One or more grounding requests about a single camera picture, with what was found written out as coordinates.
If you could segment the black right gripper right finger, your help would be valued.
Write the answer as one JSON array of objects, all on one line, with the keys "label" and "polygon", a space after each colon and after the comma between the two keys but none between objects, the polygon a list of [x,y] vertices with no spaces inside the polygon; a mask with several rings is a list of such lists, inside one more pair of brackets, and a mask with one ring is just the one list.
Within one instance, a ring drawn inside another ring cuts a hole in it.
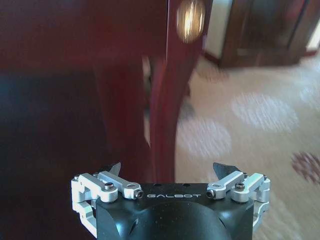
[{"label": "black right gripper right finger", "polygon": [[271,180],[264,174],[248,175],[233,165],[213,163],[213,170],[218,178],[207,185],[209,199],[221,200],[229,193],[231,199],[240,204],[254,201],[253,227],[258,228],[263,215],[269,210]]}]

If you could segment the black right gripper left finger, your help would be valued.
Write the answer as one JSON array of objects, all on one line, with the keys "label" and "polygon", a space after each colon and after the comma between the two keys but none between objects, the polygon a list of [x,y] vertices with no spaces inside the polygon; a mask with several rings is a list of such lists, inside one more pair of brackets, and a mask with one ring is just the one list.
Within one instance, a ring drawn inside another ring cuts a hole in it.
[{"label": "black right gripper left finger", "polygon": [[120,169],[121,163],[117,163],[109,171],[82,173],[71,180],[72,209],[79,214],[82,225],[89,232],[97,231],[97,220],[94,216],[97,199],[104,203],[113,203],[119,194],[128,200],[143,197],[141,185],[119,177]]}]

